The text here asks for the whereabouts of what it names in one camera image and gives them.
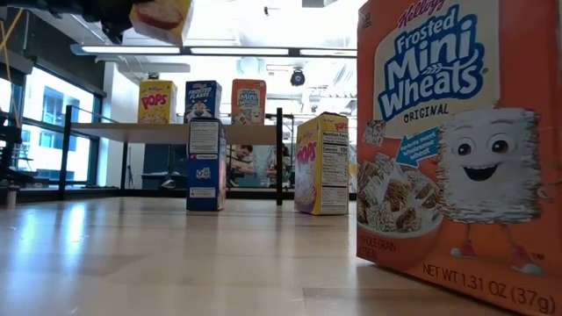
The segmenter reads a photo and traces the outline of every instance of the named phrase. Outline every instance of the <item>blue cereal box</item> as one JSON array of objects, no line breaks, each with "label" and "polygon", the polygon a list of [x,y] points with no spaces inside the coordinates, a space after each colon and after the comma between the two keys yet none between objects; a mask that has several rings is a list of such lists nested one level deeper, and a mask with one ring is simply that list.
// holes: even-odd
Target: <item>blue cereal box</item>
[{"label": "blue cereal box", "polygon": [[188,146],[189,211],[219,211],[227,197],[227,138],[218,118],[194,118]]},{"label": "blue cereal box", "polygon": [[219,118],[222,88],[216,81],[185,83],[184,123],[194,118]]}]

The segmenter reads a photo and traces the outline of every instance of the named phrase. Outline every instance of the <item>cereal box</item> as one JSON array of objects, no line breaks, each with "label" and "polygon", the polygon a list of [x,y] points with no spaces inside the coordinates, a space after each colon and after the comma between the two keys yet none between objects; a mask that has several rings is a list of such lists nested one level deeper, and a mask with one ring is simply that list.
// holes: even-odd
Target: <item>cereal box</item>
[{"label": "cereal box", "polygon": [[324,113],[297,131],[295,210],[313,215],[347,214],[348,119]]},{"label": "cereal box", "polygon": [[181,47],[193,16],[192,0],[153,0],[134,4],[129,18],[138,34]]},{"label": "cereal box", "polygon": [[359,12],[357,255],[562,315],[556,0]]},{"label": "cereal box", "polygon": [[222,88],[216,81],[185,83],[184,123],[193,118],[220,118]]},{"label": "cereal box", "polygon": [[220,119],[194,118],[187,148],[187,210],[222,210],[227,197],[227,137]]},{"label": "cereal box", "polygon": [[263,125],[266,85],[263,80],[232,81],[232,124]]},{"label": "cereal box", "polygon": [[172,81],[139,84],[139,123],[176,123],[177,88]]}]

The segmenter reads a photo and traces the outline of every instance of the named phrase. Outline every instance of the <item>wooden floor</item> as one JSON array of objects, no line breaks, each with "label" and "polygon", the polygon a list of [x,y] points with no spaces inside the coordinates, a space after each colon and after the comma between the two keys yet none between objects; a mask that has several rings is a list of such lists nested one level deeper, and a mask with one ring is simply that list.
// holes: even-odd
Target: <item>wooden floor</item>
[{"label": "wooden floor", "polygon": [[355,257],[355,215],[169,198],[0,211],[0,315],[500,315]]}]

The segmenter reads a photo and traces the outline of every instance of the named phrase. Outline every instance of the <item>table top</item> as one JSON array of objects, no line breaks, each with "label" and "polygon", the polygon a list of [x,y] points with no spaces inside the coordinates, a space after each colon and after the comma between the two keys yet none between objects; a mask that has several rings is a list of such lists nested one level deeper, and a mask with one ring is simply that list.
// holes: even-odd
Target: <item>table top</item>
[{"label": "table top", "polygon": [[[141,144],[187,144],[187,124],[73,123],[72,130],[119,142]],[[227,144],[276,145],[276,126],[225,126]]]}]

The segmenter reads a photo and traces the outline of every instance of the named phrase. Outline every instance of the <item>character eye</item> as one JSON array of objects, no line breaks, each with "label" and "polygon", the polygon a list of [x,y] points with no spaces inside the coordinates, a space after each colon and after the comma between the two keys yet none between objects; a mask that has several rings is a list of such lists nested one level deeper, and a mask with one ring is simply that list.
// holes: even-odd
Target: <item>character eye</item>
[{"label": "character eye", "polygon": [[514,151],[517,144],[513,137],[505,133],[497,133],[490,137],[487,145],[496,154],[506,154]]},{"label": "character eye", "polygon": [[460,140],[457,140],[457,143],[452,150],[453,154],[465,156],[472,153],[475,149],[476,143],[474,143],[474,140],[469,139],[468,137],[464,137]]}]

